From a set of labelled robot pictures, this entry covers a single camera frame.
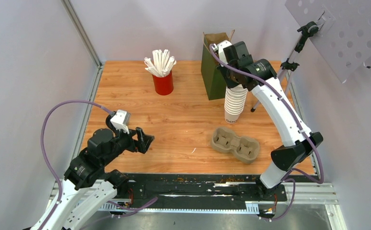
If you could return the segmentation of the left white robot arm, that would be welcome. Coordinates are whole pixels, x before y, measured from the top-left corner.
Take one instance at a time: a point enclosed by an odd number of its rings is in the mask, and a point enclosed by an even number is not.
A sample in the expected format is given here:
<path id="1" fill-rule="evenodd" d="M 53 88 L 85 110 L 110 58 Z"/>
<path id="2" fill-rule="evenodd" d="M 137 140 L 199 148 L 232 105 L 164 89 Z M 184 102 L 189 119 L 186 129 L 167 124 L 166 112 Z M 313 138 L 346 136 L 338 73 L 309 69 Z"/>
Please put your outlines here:
<path id="1" fill-rule="evenodd" d="M 104 203 L 129 192 L 128 177 L 105 166 L 125 150 L 146 153 L 155 137 L 137 127 L 125 133 L 98 129 L 64 174 L 50 208 L 33 230 L 78 230 Z"/>

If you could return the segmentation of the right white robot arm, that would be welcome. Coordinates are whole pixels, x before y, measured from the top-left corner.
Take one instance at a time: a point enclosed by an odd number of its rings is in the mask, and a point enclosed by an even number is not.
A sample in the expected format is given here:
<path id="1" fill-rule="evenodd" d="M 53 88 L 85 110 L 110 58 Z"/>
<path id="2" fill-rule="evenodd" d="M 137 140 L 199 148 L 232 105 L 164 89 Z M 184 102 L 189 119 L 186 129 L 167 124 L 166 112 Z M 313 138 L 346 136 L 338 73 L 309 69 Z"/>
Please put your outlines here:
<path id="1" fill-rule="evenodd" d="M 253 60 L 244 42 L 225 40 L 209 49 L 229 88 L 241 86 L 261 102 L 274 122 L 282 146 L 271 152 L 271 164 L 260 176 L 256 195 L 268 200 L 289 172 L 312 153 L 324 138 L 313 132 L 298 116 L 281 87 L 277 73 L 266 59 Z"/>

